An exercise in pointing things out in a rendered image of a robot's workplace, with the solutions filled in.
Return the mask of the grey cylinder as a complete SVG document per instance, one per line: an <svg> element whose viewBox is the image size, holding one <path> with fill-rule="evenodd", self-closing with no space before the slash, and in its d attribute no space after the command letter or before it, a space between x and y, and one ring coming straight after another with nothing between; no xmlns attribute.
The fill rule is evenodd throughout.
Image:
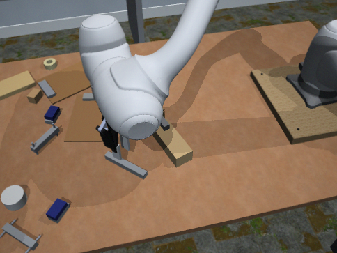
<svg viewBox="0 0 337 253"><path fill-rule="evenodd" d="M7 187L1 194L1 202L11 211L23 208L27 203L27 199L25 191L19 185Z"/></svg>

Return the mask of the beige tape roll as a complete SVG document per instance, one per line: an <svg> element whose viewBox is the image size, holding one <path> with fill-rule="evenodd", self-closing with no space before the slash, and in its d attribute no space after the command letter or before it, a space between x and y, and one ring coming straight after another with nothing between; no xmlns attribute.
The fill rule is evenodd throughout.
<svg viewBox="0 0 337 253"><path fill-rule="evenodd" d="M53 58L46 59L43 63L46 70L53 70L57 67L56 60Z"/></svg>

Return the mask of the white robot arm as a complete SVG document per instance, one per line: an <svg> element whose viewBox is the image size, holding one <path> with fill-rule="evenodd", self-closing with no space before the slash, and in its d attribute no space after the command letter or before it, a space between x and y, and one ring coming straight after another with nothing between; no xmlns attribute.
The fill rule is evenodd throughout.
<svg viewBox="0 0 337 253"><path fill-rule="evenodd" d="M218 2L188 0L172 36L147 56L132 56L115 17L94 15L81 23L82 66L113 130L127 139L142 140L159 129L171 82L196 51ZM289 74L286 80L309 109L337 103L337 20L316 33L299 69L301 73Z"/></svg>

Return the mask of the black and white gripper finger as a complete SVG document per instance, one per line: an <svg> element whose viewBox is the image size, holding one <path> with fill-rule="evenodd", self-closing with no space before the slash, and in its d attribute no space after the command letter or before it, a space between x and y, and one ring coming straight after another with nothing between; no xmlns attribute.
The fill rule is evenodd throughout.
<svg viewBox="0 0 337 253"><path fill-rule="evenodd" d="M100 133L104 145L112 150L113 157L121 160L122 156L120 145L118 144L118 133L114 131L109 124L106 124L105 121L104 119L102 124L96 127L96 130Z"/></svg>
<svg viewBox="0 0 337 253"><path fill-rule="evenodd" d="M121 142L121 146L122 148L126 149L126 150L130 150L130 141L129 139L125 138L124 136L120 135L120 142Z"/></svg>

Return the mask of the dark blue rectangular block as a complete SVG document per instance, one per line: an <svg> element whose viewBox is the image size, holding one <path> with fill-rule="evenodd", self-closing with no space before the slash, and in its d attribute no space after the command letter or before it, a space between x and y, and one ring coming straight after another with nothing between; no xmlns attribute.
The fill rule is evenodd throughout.
<svg viewBox="0 0 337 253"><path fill-rule="evenodd" d="M45 117L45 123L46 124L51 124L57 121L58 117L61 114L61 110L57 106L50 106L50 108L47 110L46 114L44 115Z"/></svg>
<svg viewBox="0 0 337 253"><path fill-rule="evenodd" d="M52 204L50 209L46 212L46 216L49 220L59 223L62 217L65 215L67 210L69 209L70 204L61 199L56 199L56 201Z"/></svg>

